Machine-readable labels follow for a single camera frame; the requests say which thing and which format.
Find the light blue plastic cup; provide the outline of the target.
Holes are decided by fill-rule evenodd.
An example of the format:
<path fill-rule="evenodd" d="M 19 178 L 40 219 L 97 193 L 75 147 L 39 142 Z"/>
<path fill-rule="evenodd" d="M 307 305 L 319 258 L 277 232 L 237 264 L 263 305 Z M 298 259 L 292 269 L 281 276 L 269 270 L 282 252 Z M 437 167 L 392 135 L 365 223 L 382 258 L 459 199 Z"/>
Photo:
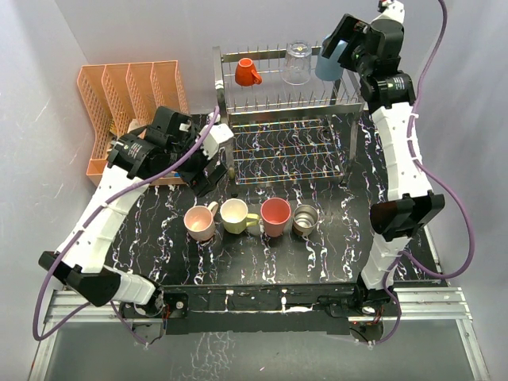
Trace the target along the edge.
<path fill-rule="evenodd" d="M 324 50 L 324 43 L 325 42 L 322 41 L 320 52 L 317 56 L 315 75 L 320 80 L 325 82 L 334 82 L 340 80 L 344 68 L 340 65 L 338 60 L 344 51 L 346 43 L 340 40 L 329 58 L 325 58 L 321 55 Z"/>

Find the light pink mug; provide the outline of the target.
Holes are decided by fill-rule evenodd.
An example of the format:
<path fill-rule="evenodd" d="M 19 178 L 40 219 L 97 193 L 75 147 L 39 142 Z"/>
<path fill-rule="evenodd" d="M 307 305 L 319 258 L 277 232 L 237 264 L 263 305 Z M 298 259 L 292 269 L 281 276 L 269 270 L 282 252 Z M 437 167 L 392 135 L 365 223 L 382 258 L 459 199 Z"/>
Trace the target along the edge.
<path fill-rule="evenodd" d="M 193 206 L 185 213 L 184 225 L 195 241 L 208 241 L 214 236 L 217 209 L 218 203 L 211 202 L 208 206 Z"/>

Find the yellow-green mug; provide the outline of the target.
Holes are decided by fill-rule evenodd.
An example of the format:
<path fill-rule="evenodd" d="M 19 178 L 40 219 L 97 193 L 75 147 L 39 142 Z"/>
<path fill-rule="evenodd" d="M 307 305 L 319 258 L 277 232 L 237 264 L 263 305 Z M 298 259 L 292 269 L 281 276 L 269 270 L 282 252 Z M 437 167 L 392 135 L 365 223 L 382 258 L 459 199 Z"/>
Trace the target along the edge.
<path fill-rule="evenodd" d="M 247 204 L 239 198 L 226 200 L 220 208 L 220 215 L 225 230 L 236 235 L 249 227 L 258 226 L 260 222 L 260 216 L 249 213 Z"/>

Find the dusty pink tumbler cup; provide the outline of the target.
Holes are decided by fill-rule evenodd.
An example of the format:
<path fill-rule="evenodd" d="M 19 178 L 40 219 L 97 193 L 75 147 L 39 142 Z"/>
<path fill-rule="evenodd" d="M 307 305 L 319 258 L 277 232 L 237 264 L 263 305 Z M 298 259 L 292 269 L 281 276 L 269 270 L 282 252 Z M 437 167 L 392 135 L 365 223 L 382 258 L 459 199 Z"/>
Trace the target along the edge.
<path fill-rule="evenodd" d="M 291 218 L 291 205 L 282 198 L 269 198 L 261 206 L 264 232 L 269 237 L 279 237 Z"/>

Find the cream steel tumbler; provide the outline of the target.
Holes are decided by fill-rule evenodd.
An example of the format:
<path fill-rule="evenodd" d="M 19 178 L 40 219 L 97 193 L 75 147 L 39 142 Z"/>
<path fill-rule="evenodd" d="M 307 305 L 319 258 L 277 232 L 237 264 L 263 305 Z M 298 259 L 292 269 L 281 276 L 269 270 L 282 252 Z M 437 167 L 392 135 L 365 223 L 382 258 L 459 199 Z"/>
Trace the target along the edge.
<path fill-rule="evenodd" d="M 294 211 L 292 229 L 300 237 L 309 236 L 319 220 L 318 211 L 310 205 L 300 205 Z"/>

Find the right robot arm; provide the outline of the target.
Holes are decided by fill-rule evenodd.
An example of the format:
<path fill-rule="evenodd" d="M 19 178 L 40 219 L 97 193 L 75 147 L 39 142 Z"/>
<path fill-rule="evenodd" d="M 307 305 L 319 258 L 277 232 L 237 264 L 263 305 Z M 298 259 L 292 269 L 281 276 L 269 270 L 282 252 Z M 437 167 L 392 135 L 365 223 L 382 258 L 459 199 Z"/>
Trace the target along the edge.
<path fill-rule="evenodd" d="M 352 306 L 370 315 L 390 302 L 394 268 L 410 240 L 445 206 L 411 157 L 406 135 L 416 97 L 411 77 L 399 70 L 405 10 L 401 2 L 381 1 L 371 22 L 345 14 L 322 44 L 331 57 L 339 42 L 342 68 L 360 78 L 360 93 L 378 130 L 387 168 L 387 200 L 370 209 L 375 232 L 368 261 L 356 282 Z"/>

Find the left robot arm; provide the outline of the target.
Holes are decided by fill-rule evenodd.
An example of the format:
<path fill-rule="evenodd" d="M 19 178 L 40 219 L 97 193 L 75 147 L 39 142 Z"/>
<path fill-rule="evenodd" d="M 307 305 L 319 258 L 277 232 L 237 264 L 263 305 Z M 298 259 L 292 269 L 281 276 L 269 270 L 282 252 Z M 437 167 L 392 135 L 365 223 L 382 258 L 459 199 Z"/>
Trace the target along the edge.
<path fill-rule="evenodd" d="M 106 266 L 106 255 L 131 208 L 157 179 L 175 172 L 198 198 L 214 190 L 227 169 L 205 169 L 232 137 L 217 110 L 200 127 L 187 114 L 158 107 L 150 124 L 115 141 L 81 218 L 57 250 L 41 254 L 39 265 L 94 306 L 125 302 L 156 316 L 164 307 L 159 285 Z"/>

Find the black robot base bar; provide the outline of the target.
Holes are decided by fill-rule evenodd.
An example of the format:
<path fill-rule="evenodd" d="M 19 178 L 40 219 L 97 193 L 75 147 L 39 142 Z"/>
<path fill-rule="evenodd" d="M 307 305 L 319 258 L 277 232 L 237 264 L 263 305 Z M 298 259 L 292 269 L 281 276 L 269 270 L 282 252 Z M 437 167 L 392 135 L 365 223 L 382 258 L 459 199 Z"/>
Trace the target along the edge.
<path fill-rule="evenodd" d="M 379 323 L 397 314 L 389 291 L 357 283 L 163 286 L 154 305 L 123 302 L 125 318 L 162 321 L 167 335 L 326 332 L 347 335 L 354 321 Z"/>

